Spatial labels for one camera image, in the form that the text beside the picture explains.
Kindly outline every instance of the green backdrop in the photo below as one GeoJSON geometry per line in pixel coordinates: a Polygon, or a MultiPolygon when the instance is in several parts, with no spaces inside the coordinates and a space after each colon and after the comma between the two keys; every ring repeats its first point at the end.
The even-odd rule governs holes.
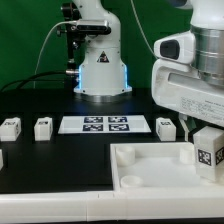
{"type": "MultiPolygon", "coordinates": [[[[63,21],[62,3],[69,0],[0,1],[0,87],[34,74],[39,51],[48,31],[63,21]]],[[[192,12],[171,7],[165,0],[134,0],[142,27],[151,46],[160,38],[189,30],[192,12]]],[[[149,87],[154,58],[134,18],[130,0],[102,0],[122,24],[122,60],[128,66],[129,84],[149,87]]],[[[83,51],[78,52],[80,60],[83,51]]],[[[38,72],[65,69],[65,37],[51,36],[38,72]]],[[[59,84],[47,84],[47,87],[59,84]]]]}

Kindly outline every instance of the black cable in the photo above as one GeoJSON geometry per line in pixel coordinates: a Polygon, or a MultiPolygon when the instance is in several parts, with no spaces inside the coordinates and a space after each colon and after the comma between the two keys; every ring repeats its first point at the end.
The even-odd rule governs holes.
{"type": "Polygon", "coordinates": [[[37,75],[33,75],[31,77],[29,77],[26,80],[23,80],[22,83],[20,83],[16,89],[21,89],[21,87],[23,87],[26,83],[30,82],[30,80],[35,80],[36,78],[39,77],[43,77],[43,76],[49,76],[49,75],[66,75],[65,71],[50,71],[50,72],[43,72],[43,73],[39,73],[37,75]]]}
{"type": "Polygon", "coordinates": [[[10,83],[8,83],[8,84],[6,84],[6,85],[4,85],[2,88],[1,88],[1,90],[0,90],[0,92],[3,92],[8,86],[11,86],[11,85],[13,85],[13,84],[16,84],[16,83],[19,83],[19,82],[26,82],[26,83],[28,83],[28,82],[31,82],[31,81],[38,81],[38,82],[56,82],[56,81],[64,81],[64,79],[21,79],[21,80],[16,80],[16,81],[13,81],[13,82],[10,82],[10,83]]]}

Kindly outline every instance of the black table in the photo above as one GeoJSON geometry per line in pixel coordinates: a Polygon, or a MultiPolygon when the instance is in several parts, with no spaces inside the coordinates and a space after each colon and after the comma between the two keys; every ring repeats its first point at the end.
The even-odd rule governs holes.
{"type": "MultiPolygon", "coordinates": [[[[71,91],[62,89],[11,90],[0,94],[0,105],[1,123],[12,117],[22,121],[16,142],[0,142],[5,164],[0,172],[0,194],[113,190],[110,144],[159,142],[155,133],[158,117],[170,118],[177,126],[177,141],[184,140],[178,114],[155,105],[150,89],[135,89],[129,99],[101,104],[75,99],[71,91]],[[63,116],[110,115],[144,115],[152,133],[58,134],[63,116]],[[49,142],[35,142],[34,125],[38,118],[47,116],[53,118],[52,138],[49,142]]],[[[214,223],[214,219],[128,223],[186,222],[214,223]]]]}

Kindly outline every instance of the white cube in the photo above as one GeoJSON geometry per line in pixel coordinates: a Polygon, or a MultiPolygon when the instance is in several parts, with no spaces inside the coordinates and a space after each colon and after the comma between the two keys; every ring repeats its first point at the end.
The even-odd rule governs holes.
{"type": "Polygon", "coordinates": [[[2,150],[0,149],[0,170],[3,167],[3,156],[2,156],[2,150]]]}
{"type": "Polygon", "coordinates": [[[194,134],[196,172],[217,181],[224,174],[224,131],[205,127],[194,134]]]}
{"type": "Polygon", "coordinates": [[[176,141],[176,126],[170,119],[156,119],[156,133],[161,141],[176,141]]]}
{"type": "Polygon", "coordinates": [[[34,126],[35,141],[49,141],[53,132],[52,118],[39,118],[34,126]]]}
{"type": "Polygon", "coordinates": [[[1,141],[16,141],[21,132],[21,120],[18,117],[6,119],[0,127],[1,141]]]}

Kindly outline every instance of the white block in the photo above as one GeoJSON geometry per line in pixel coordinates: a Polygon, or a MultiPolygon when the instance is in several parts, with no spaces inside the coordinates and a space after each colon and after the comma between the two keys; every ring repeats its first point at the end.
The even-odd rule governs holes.
{"type": "Polygon", "coordinates": [[[49,141],[53,132],[52,118],[39,118],[34,126],[35,141],[49,141]]]}
{"type": "Polygon", "coordinates": [[[3,167],[3,156],[2,156],[2,150],[0,149],[0,170],[3,167]]]}
{"type": "Polygon", "coordinates": [[[194,135],[196,172],[217,181],[224,175],[224,131],[205,127],[194,135]]]}
{"type": "Polygon", "coordinates": [[[161,141],[176,141],[176,126],[170,119],[156,119],[156,133],[161,141]]]}
{"type": "Polygon", "coordinates": [[[16,141],[21,132],[20,118],[6,119],[0,127],[1,141],[16,141]]]}

